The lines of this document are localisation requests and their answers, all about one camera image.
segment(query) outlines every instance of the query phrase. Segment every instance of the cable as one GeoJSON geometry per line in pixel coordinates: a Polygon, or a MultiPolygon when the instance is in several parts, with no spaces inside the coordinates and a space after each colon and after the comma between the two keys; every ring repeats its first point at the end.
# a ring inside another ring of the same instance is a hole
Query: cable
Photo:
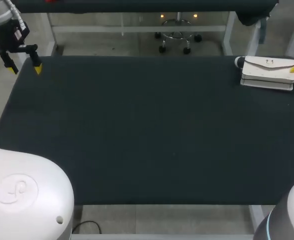
{"type": "Polygon", "coordinates": [[[97,222],[95,222],[95,221],[83,221],[83,222],[81,222],[81,223],[79,223],[79,224],[77,224],[73,229],[72,229],[72,231],[71,231],[71,233],[73,234],[81,225],[83,225],[83,224],[85,224],[85,223],[94,223],[94,224],[96,224],[97,225],[97,228],[98,228],[98,230],[99,230],[99,234],[102,234],[102,229],[101,229],[101,227],[99,226],[99,224],[97,223],[97,222]]]}
{"type": "Polygon", "coordinates": [[[23,32],[26,29],[26,25],[25,25],[21,15],[19,14],[16,6],[12,3],[11,0],[5,0],[5,1],[9,5],[11,13],[17,18],[19,25],[20,25],[20,28],[21,28],[21,31],[23,32]]]}

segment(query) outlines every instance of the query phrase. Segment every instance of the robot logo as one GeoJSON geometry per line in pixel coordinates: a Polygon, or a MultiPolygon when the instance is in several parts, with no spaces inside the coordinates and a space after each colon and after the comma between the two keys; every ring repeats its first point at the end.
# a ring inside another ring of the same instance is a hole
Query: robot logo
{"type": "Polygon", "coordinates": [[[38,186],[26,174],[12,174],[0,183],[0,209],[20,212],[30,207],[38,197],[38,186]]]}

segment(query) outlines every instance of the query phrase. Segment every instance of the black cable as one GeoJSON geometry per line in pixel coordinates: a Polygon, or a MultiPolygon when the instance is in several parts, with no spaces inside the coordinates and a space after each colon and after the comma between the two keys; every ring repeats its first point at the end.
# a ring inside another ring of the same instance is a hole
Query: black cable
{"type": "Polygon", "coordinates": [[[83,225],[83,224],[85,224],[85,223],[94,223],[94,224],[96,224],[96,225],[97,225],[97,228],[98,228],[98,230],[99,230],[99,234],[102,234],[102,229],[101,229],[101,227],[100,227],[99,224],[98,224],[97,222],[95,222],[95,221],[83,221],[83,222],[77,224],[77,225],[72,229],[71,233],[73,234],[73,233],[77,230],[77,228],[79,228],[81,225],[83,225]]]}

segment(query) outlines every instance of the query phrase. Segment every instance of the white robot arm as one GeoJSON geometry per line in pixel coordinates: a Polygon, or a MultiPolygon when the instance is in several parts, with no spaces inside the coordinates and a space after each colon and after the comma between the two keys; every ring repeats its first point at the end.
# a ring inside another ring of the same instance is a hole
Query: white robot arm
{"type": "Polygon", "coordinates": [[[69,240],[73,211],[73,188],[61,168],[0,149],[0,240],[69,240]]]}
{"type": "Polygon", "coordinates": [[[0,57],[4,66],[15,74],[18,73],[18,68],[8,52],[29,54],[37,74],[42,71],[42,62],[36,52],[38,46],[25,45],[29,33],[28,26],[11,0],[0,0],[0,57]]]}

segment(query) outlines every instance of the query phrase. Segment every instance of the dark table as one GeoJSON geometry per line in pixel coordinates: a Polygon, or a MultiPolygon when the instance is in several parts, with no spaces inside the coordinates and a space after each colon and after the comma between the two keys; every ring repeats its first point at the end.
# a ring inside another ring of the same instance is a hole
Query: dark table
{"type": "Polygon", "coordinates": [[[279,0],[13,0],[22,13],[237,12],[247,26],[269,16],[279,0]]]}
{"type": "Polygon", "coordinates": [[[273,205],[294,185],[294,90],[240,85],[235,57],[24,64],[0,148],[48,158],[75,203],[273,205]]]}

